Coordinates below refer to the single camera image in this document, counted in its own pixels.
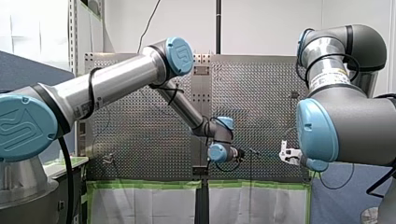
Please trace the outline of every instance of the robotic arm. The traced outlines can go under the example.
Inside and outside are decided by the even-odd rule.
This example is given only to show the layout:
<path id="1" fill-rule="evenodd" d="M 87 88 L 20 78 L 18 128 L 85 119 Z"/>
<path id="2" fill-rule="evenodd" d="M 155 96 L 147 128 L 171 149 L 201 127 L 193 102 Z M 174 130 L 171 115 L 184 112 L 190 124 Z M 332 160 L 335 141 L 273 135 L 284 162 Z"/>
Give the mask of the robotic arm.
<path id="1" fill-rule="evenodd" d="M 241 157 L 243 154 L 231 147 L 233 120 L 204 119 L 172 82 L 173 77 L 187 75 L 192 66 L 191 48 L 183 39 L 174 37 L 145 47 L 140 55 L 122 63 L 93 69 L 87 76 L 56 86 L 37 84 L 1 94 L 2 220 L 5 223 L 56 222 L 58 184 L 47 179 L 38 154 L 69 133 L 76 120 L 87 119 L 95 110 L 147 85 L 156 89 L 176 110 L 193 134 L 213 138 L 214 143 L 208 149 L 212 161 L 226 162 Z M 70 204 L 68 218 L 72 212 Z M 44 214 L 37 211 L 34 216 L 15 216 L 40 206 L 46 206 L 40 210 Z"/>
<path id="2" fill-rule="evenodd" d="M 325 162 L 393 164 L 396 102 L 367 96 L 374 84 L 368 81 L 373 80 L 369 74 L 384 68 L 386 59 L 382 37 L 367 26 L 304 32 L 298 64 L 307 69 L 309 94 L 297 106 L 297 130 L 305 157 Z M 344 63 L 356 72 L 356 79 L 351 77 L 353 72 L 347 75 Z M 357 80 L 358 86 L 350 79 Z"/>
<path id="3" fill-rule="evenodd" d="M 93 70 L 87 76 L 53 87 L 37 84 L 1 95 L 0 137 L 7 141 L 0 145 L 0 161 L 23 161 L 38 155 L 69 133 L 76 120 L 87 119 L 93 111 L 147 85 L 171 103 L 194 134 L 214 138 L 209 148 L 212 160 L 232 160 L 237 157 L 237 150 L 231 147 L 233 120 L 205 120 L 170 80 L 187 75 L 192 64 L 187 42 L 168 38 L 130 60 Z M 24 119 L 32 119 L 28 128 Z"/>

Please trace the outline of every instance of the black cable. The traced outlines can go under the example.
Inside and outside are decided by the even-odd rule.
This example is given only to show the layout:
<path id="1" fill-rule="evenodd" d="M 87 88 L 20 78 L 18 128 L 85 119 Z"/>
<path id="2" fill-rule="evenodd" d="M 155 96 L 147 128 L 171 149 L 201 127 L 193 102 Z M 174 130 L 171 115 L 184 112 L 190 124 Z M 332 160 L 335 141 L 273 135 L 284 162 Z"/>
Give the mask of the black cable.
<path id="1" fill-rule="evenodd" d="M 352 179 L 352 176 L 353 176 L 354 173 L 355 173 L 355 163 L 352 163 L 352 171 L 350 172 L 349 178 L 347 179 L 347 181 L 346 181 L 344 184 L 342 184 L 342 185 L 339 186 L 339 187 L 329 187 L 329 186 L 327 186 L 327 185 L 323 182 L 323 179 L 322 179 L 322 177 L 321 177 L 321 173 L 319 173 L 319 178 L 320 178 L 320 182 L 322 183 L 322 185 L 323 185 L 326 189 L 341 189 L 341 188 L 345 187 L 345 186 L 349 183 L 349 181 Z"/>
<path id="2" fill-rule="evenodd" d="M 237 160 L 237 164 L 236 164 L 235 167 L 234 167 L 233 169 L 231 169 L 231 170 L 224 170 L 224 169 L 222 169 L 221 167 L 219 167 L 219 165 L 218 165 L 217 162 L 215 162 L 215 165 L 216 165 L 216 168 L 218 168 L 220 171 L 222 171 L 222 172 L 224 172 L 224 173 L 230 173 L 230 172 L 233 172 L 233 171 L 235 171 L 236 169 L 238 169 L 238 167 L 241 165 L 241 161 L 240 161 L 240 160 Z"/>
<path id="3" fill-rule="evenodd" d="M 396 99 L 396 94 L 395 93 L 387 93 L 387 94 L 382 94 L 382 95 L 378 95 L 375 98 L 394 98 Z"/>
<path id="4" fill-rule="evenodd" d="M 67 150 L 66 142 L 63 137 L 58 139 L 59 145 L 61 145 L 62 153 L 64 154 L 64 164 L 66 165 L 66 176 L 67 176 L 67 215 L 66 224 L 73 222 L 73 206 L 74 206 L 74 179 L 73 179 L 73 167 L 70 160 L 69 151 Z"/>
<path id="5" fill-rule="evenodd" d="M 297 61 L 296 61 L 295 69 L 296 69 L 296 74 L 297 74 L 297 76 L 300 78 L 300 80 L 302 80 L 303 82 L 305 82 L 305 79 L 304 79 L 303 76 L 301 76 L 301 74 L 300 74 L 300 65 L 298 64 L 298 59 L 297 59 Z"/>
<path id="6" fill-rule="evenodd" d="M 151 87 L 151 88 L 154 89 L 154 90 L 158 89 L 158 90 L 163 90 L 163 91 L 173 91 L 174 93 L 173 93 L 171 99 L 169 100 L 168 105 L 172 104 L 172 102 L 175 100 L 175 97 L 176 97 L 178 92 L 184 93 L 184 91 L 182 89 L 178 88 L 178 83 L 176 84 L 176 87 L 174 89 L 163 88 L 163 87 L 158 87 L 158 88 Z"/>
<path id="7" fill-rule="evenodd" d="M 348 58 L 349 60 L 352 60 L 353 63 L 356 65 L 356 73 L 353 76 L 353 78 L 350 79 L 350 81 L 355 80 L 355 78 L 358 76 L 359 71 L 361 70 L 361 65 L 359 64 L 358 60 L 356 58 L 354 58 L 353 56 L 349 55 L 349 54 L 345 54 L 345 53 L 330 53 L 330 54 L 324 54 L 321 55 L 320 57 L 316 58 L 311 64 L 309 64 L 309 66 L 306 68 L 305 70 L 305 77 L 304 77 L 304 81 L 305 81 L 305 86 L 309 89 L 309 82 L 308 82 L 308 73 L 311 70 L 311 68 L 315 65 L 315 63 L 320 62 L 321 60 L 323 60 L 326 57 L 331 57 L 331 56 L 344 56 L 346 58 Z"/>
<path id="8" fill-rule="evenodd" d="M 148 24 L 147 24 L 147 26 L 146 26 L 146 30 L 145 30 L 145 31 L 143 32 L 143 34 L 140 36 L 139 48 L 137 48 L 137 53 L 139 53 L 140 48 L 142 47 L 143 37 L 146 35 L 146 32 L 147 32 L 148 29 L 149 29 L 149 24 L 151 23 L 151 20 L 152 20 L 152 18 L 154 17 L 155 12 L 157 11 L 157 8 L 158 8 L 158 5 L 160 4 L 160 2 L 161 2 L 161 0 L 158 0 L 157 4 L 155 5 L 154 10 L 153 10 L 152 13 L 151 13 L 151 16 L 150 16 L 149 19 L 148 19 Z"/>
<path id="9" fill-rule="evenodd" d="M 89 77 L 88 77 L 88 95 L 90 99 L 90 111 L 82 118 L 82 119 L 87 119 L 89 118 L 92 114 L 93 111 L 95 110 L 95 95 L 93 93 L 93 85 L 92 85 L 92 79 L 96 71 L 100 70 L 102 68 L 100 67 L 95 67 L 91 70 Z"/>
<path id="10" fill-rule="evenodd" d="M 303 33 L 302 33 L 302 35 L 301 35 L 301 39 L 299 40 L 299 42 L 298 42 L 298 49 L 297 49 L 297 61 L 296 61 L 296 64 L 295 64 L 295 70 L 296 70 L 296 74 L 297 74 L 297 76 L 302 80 L 302 81 L 305 81 L 304 80 L 304 78 L 303 78 L 303 76 L 301 76 L 301 74 L 300 74 L 300 70 L 299 70 L 299 60 L 300 60 L 300 57 L 301 57 L 301 47 L 303 46 L 302 44 L 302 41 L 304 40 L 304 38 L 305 38 L 305 36 L 306 36 L 306 33 L 308 33 L 308 31 L 314 31 L 314 29 L 312 29 L 312 28 L 306 28 L 304 31 L 303 31 Z"/>
<path id="11" fill-rule="evenodd" d="M 376 181 L 370 188 L 366 190 L 366 193 L 368 195 L 372 195 L 378 198 L 384 198 L 384 195 L 380 195 L 377 193 L 373 193 L 375 189 L 377 189 L 379 186 L 381 186 L 385 181 L 387 181 L 389 178 L 391 178 L 394 174 L 396 174 L 396 164 L 393 164 L 393 167 L 389 172 L 387 172 L 384 176 L 382 176 L 378 181 Z"/>

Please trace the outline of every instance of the white wall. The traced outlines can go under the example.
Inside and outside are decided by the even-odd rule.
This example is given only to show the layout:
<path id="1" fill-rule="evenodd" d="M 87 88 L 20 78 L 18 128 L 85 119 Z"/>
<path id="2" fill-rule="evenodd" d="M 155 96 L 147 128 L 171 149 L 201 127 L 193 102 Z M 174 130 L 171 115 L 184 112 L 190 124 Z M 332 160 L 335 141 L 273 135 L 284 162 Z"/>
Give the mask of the white wall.
<path id="1" fill-rule="evenodd" d="M 146 28 L 157 0 L 111 0 L 105 2 L 105 24 L 108 40 L 105 50 L 136 52 L 139 38 Z M 169 36 L 181 36 L 197 52 L 215 49 L 215 1 L 166 0 L 161 1 L 143 47 Z"/>
<path id="2" fill-rule="evenodd" d="M 136 52 L 156 2 L 106 1 L 105 50 Z M 320 28 L 321 1 L 223 1 L 222 53 L 295 55 L 298 36 L 308 26 Z M 184 37 L 197 52 L 215 51 L 216 1 L 161 1 L 143 46 L 173 35 Z"/>
<path id="3" fill-rule="evenodd" d="M 389 65 L 391 43 L 392 13 L 394 0 L 323 0 L 323 28 L 347 24 L 365 24 L 376 29 L 384 38 L 388 47 L 387 66 L 379 73 L 375 95 L 392 91 L 393 72 Z"/>
<path id="4" fill-rule="evenodd" d="M 221 53 L 294 56 L 300 33 L 307 27 L 321 28 L 321 4 L 318 0 L 223 0 Z"/>

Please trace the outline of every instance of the vertical metal pole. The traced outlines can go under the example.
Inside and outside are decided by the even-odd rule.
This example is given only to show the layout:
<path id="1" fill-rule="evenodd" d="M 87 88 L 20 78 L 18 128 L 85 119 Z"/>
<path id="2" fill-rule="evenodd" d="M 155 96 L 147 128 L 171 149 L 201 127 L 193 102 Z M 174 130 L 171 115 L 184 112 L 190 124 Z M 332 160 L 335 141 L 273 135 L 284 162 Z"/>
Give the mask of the vertical metal pole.
<path id="1" fill-rule="evenodd" d="M 216 0 L 216 54 L 221 54 L 221 0 Z"/>

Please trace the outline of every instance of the pegboard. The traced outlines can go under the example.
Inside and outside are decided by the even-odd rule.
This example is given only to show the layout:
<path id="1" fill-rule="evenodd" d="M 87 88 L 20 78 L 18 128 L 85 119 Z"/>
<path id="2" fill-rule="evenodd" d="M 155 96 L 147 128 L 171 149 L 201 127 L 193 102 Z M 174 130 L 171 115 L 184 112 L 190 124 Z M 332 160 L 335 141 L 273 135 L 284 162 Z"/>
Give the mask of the pegboard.
<path id="1" fill-rule="evenodd" d="M 86 72 L 133 56 L 87 53 Z M 188 98 L 190 79 L 175 80 Z M 189 128 L 149 87 L 94 113 L 87 122 L 86 145 L 92 158 L 89 179 L 191 180 Z M 112 162 L 106 163 L 110 154 Z"/>
<path id="2" fill-rule="evenodd" d="M 235 121 L 234 142 L 246 159 L 231 173 L 211 165 L 210 178 L 260 179 L 302 182 L 308 172 L 278 157 L 286 130 L 295 126 L 295 106 L 306 87 L 295 73 L 295 57 L 214 55 L 211 62 L 212 113 Z M 291 92 L 298 98 L 291 98 Z M 287 136 L 288 147 L 298 147 L 296 132 Z M 260 152 L 252 154 L 249 149 Z M 224 170 L 235 163 L 222 164 Z"/>
<path id="3" fill-rule="evenodd" d="M 134 55 L 85 56 L 88 73 L 94 67 L 106 67 Z M 295 106 L 305 96 L 304 83 L 294 71 L 295 57 L 206 55 L 206 58 L 205 64 L 198 62 L 203 58 L 196 58 L 194 72 L 176 82 L 204 115 L 234 118 L 233 144 L 247 152 L 246 160 L 235 172 L 222 173 L 211 165 L 209 178 L 303 182 L 308 172 L 278 157 L 282 136 L 294 126 Z M 199 70 L 203 65 L 208 73 Z M 292 91 L 298 92 L 299 98 L 291 99 Z M 290 147 L 297 147 L 295 135 L 295 132 L 288 135 Z M 202 141 L 191 138 L 189 128 L 164 99 L 156 91 L 144 88 L 97 111 L 89 119 L 86 148 L 92 160 L 88 178 L 191 180 L 192 164 L 205 161 L 202 153 L 198 153 L 202 158 L 195 158 L 196 150 L 206 151 L 206 147 L 197 144 Z M 249 148 L 260 152 L 259 158 L 253 157 L 251 169 Z M 113 162 L 104 163 L 110 154 Z M 221 167 L 231 169 L 234 165 Z"/>

